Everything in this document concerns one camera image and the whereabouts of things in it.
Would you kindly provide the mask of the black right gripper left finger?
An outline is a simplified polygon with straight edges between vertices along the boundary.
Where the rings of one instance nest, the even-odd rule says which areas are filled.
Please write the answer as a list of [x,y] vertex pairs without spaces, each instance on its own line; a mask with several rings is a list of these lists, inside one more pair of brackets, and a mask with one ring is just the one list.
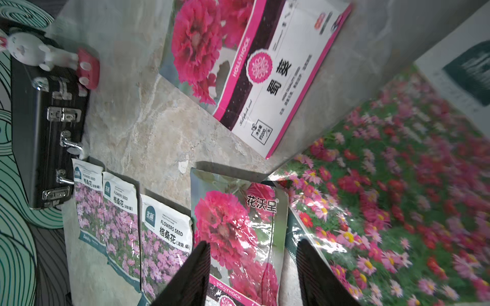
[[205,305],[211,267],[210,250],[210,244],[201,241],[151,306]]

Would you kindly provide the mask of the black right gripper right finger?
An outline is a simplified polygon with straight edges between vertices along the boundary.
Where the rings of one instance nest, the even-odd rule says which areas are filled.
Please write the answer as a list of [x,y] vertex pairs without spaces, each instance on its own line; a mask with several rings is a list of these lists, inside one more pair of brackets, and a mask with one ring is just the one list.
[[305,238],[297,244],[296,264],[303,305],[360,306]]

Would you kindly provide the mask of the hollyhock seed packet pink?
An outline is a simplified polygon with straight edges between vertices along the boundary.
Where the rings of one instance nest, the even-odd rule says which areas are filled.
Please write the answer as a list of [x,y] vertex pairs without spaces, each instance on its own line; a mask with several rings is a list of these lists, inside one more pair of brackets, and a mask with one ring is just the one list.
[[351,11],[346,1],[173,1],[160,74],[270,158]]

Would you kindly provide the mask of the mixed daisy flower seed packet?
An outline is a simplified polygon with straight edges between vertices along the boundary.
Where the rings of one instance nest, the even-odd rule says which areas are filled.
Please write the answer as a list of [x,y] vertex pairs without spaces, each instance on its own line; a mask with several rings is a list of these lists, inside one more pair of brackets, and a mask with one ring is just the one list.
[[488,305],[489,5],[271,180],[360,305]]

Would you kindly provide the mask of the pink cosmos seed packet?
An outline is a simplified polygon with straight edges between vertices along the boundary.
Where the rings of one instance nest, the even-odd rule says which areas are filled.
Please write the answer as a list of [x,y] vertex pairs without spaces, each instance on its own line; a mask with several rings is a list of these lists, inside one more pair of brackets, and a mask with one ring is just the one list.
[[147,195],[141,203],[139,305],[150,305],[191,254],[193,231],[190,216]]
[[103,168],[80,159],[73,159],[72,165],[79,239],[106,255]]
[[103,172],[105,244],[109,265],[140,292],[139,199],[133,184]]

